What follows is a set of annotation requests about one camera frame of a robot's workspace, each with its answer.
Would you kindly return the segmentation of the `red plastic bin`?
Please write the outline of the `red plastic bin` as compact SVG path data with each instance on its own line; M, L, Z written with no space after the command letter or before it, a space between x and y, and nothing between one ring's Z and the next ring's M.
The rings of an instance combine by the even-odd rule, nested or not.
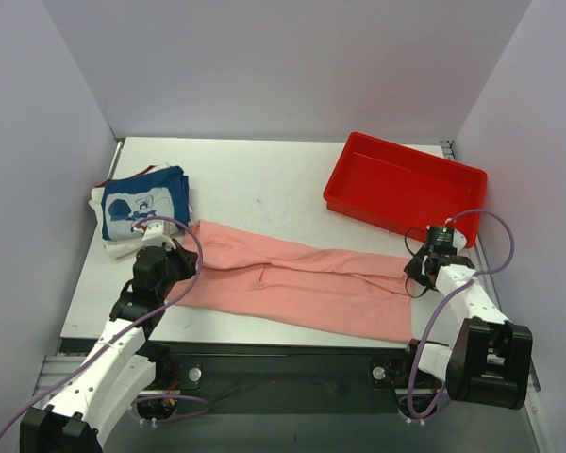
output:
M481 209L487 182L483 170L353 132L323 198L329 210L422 241L426 226Z

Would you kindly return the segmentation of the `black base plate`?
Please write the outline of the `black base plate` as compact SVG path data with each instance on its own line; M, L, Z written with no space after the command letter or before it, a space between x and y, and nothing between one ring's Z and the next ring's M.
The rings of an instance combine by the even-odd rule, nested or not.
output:
M174 343L158 351L149 394L185 395L176 414L395 413L414 346L351 347Z

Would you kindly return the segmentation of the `front aluminium frame rail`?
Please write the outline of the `front aluminium frame rail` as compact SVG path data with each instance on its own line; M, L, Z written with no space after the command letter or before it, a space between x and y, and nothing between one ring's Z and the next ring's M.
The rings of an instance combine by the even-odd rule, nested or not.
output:
M46 357L43 360L33 395L41 394L66 376L71 375L82 365L85 359L85 356L67 355Z

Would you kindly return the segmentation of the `pink t shirt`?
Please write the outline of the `pink t shirt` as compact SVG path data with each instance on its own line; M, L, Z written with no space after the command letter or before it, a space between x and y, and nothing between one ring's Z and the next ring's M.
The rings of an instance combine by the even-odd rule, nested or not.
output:
M403 259L319 249L208 221L187 250L203 253L195 285L181 281L177 305L252 316L385 342L410 340Z

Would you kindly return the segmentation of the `aluminium frame rail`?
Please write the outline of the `aluminium frame rail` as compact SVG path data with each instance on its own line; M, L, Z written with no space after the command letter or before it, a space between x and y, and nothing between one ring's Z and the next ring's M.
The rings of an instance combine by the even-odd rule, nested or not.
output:
M43 360L33 395L41 394L66 376L71 375L82 365L85 359L85 356L67 355L46 357Z
M456 161L452 141L443 140L439 142L439 145L441 147L443 157L445 159L448 159L450 161ZM487 261L486 253L482 246L482 242L480 241L479 235L476 235L474 246L469 249L468 254L470 258L473 260L473 262L477 265L477 268L479 270L489 270L490 266ZM496 307L501 308L501 305L497 297L497 292L494 288L494 284L491 279L491 275L486 274L480 276L479 281L481 282L481 284L489 294L492 302L496 305ZM531 362L529 369L529 378L528 378L528 391L530 393L538 393L540 390L541 390L541 385L536 373L536 369L534 367L534 363Z

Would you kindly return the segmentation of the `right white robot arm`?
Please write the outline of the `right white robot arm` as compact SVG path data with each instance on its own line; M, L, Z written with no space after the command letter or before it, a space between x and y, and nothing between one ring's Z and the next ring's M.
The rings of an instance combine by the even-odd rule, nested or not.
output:
M407 277L427 291L442 295L428 320L416 352L399 361L407 386L412 419L430 416L447 393L453 401L518 410L526 399L533 346L528 327L512 323L491 301L480 284L482 275L471 260L459 254L466 245L462 233L450 226L428 226L420 250L405 268ZM432 344L428 336L444 308L461 322L452 346ZM430 376L442 383L429 406L417 411L415 385Z

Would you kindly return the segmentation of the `right aluminium frame rail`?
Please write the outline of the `right aluminium frame rail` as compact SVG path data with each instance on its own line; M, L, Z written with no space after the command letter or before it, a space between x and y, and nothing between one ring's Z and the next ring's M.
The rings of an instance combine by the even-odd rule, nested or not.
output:
M445 159L448 159L450 161L456 161L452 141L443 140L439 142L439 145L441 147L443 157ZM470 258L473 260L473 262L477 265L477 268L479 270L489 270L490 266L487 261L486 253L482 246L482 242L480 241L479 235L476 235L474 246L469 249L468 254ZM497 292L494 288L494 284L491 279L491 275L486 274L480 276L479 281L481 282L481 284L489 294L492 302L496 305L496 307L501 308L501 305L497 297ZM529 369L529 378L528 378L528 391L530 393L538 393L540 390L541 390L541 385L536 373L536 369L534 367L534 363L531 362Z

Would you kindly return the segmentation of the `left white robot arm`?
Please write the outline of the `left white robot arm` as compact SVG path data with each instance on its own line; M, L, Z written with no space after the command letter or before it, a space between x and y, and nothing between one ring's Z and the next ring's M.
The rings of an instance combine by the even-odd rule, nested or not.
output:
M100 452L110 432L147 387L173 382L170 349L151 339L181 281L194 285L202 253L177 245L148 246L136 255L103 332L82 364L45 392L20 422L23 452Z

